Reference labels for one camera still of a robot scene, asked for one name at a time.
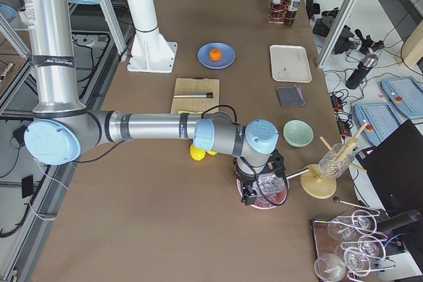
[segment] black monitor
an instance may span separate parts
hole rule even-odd
[[[360,162],[390,217],[411,209],[423,213],[423,135],[410,120]],[[423,221],[399,231],[423,271]]]

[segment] brown table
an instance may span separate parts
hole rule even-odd
[[[267,0],[155,0],[161,33],[178,42],[171,75],[129,73],[121,64],[105,110],[167,113],[177,77],[220,79],[220,102],[237,110],[239,122],[265,118],[281,133],[287,172],[318,162],[339,141],[317,51],[300,8],[291,27],[267,23]],[[208,42],[236,51],[230,67],[215,71],[197,60]],[[281,108],[270,72],[269,46],[306,48],[313,81],[300,84],[306,104]],[[283,125],[305,120],[315,133],[301,149],[282,137]],[[245,207],[235,187],[232,158],[190,158],[189,140],[135,140],[106,158],[80,164],[32,281],[316,281],[310,219],[344,209],[331,199],[308,196],[291,181],[288,202],[260,211]],[[103,145],[83,158],[103,153]],[[336,192],[354,201],[351,179]]]

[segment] black cylinder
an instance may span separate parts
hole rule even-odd
[[[346,81],[345,86],[349,89],[356,89],[358,85],[364,80],[371,68],[377,63],[377,56],[375,54],[367,54],[359,63],[357,68]]]
[[[416,221],[421,221],[422,219],[423,215],[421,212],[417,211],[416,209],[411,209],[410,211],[405,211],[404,213],[378,223],[377,230],[387,234],[394,229],[414,223]]]

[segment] label on robot arm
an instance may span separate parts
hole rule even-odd
[[[34,0],[25,0],[25,9],[26,19],[28,20],[28,29],[38,29]]]

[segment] orange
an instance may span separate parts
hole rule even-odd
[[[222,59],[222,51],[219,49],[213,49],[210,51],[209,56],[213,62],[220,61]]]

